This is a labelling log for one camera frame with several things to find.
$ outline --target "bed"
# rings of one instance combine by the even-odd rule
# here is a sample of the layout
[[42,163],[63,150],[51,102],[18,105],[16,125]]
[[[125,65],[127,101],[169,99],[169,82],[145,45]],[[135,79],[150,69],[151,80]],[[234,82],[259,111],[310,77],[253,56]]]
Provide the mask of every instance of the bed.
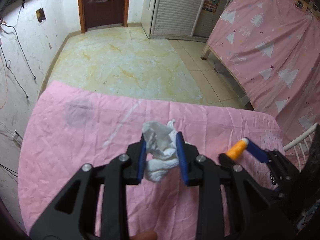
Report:
[[[53,81],[33,110],[20,153],[18,193],[26,230],[83,163],[106,164],[140,140],[143,122],[172,119],[187,142],[216,162],[243,137],[284,153],[280,128],[268,114],[109,96]],[[265,164],[247,152],[239,163],[260,185],[272,187]],[[198,189],[183,185],[179,169],[161,183],[144,179],[128,186],[127,195],[131,235],[154,229],[159,239],[194,239]]]
[[320,116],[320,22],[300,0],[233,0],[220,16],[202,58],[212,52],[216,71],[241,102],[273,116],[283,144]]

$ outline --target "white cloth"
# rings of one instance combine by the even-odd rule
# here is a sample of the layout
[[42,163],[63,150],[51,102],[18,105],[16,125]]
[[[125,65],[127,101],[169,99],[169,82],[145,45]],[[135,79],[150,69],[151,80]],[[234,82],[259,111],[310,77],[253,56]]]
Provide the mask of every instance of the white cloth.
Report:
[[177,131],[169,121],[167,125],[159,122],[145,122],[142,125],[143,137],[146,141],[146,151],[153,155],[152,160],[146,162],[145,178],[153,182],[160,182],[168,171],[179,164],[177,157]]

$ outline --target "brown door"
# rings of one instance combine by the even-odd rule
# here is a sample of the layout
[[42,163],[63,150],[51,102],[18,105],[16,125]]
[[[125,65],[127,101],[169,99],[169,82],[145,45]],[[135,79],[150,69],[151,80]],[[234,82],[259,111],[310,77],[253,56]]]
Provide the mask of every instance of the brown door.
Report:
[[124,0],[84,0],[86,29],[123,23]]

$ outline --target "pink tablecloth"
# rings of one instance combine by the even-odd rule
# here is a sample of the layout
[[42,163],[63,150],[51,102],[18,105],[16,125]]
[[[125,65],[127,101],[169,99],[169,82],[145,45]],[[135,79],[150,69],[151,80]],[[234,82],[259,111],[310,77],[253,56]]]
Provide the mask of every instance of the pink tablecloth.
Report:
[[233,0],[208,45],[287,144],[320,121],[320,22],[293,0]]
[[[200,154],[217,161],[242,137],[283,152],[280,129],[267,114],[233,108],[102,95],[54,81],[30,117],[19,160],[19,200],[27,231],[83,163],[99,166],[139,141],[143,122],[175,119]],[[263,186],[269,172],[249,153],[239,161]],[[194,239],[198,189],[187,188],[179,169],[159,184],[127,187],[131,235],[154,229],[159,239]]]

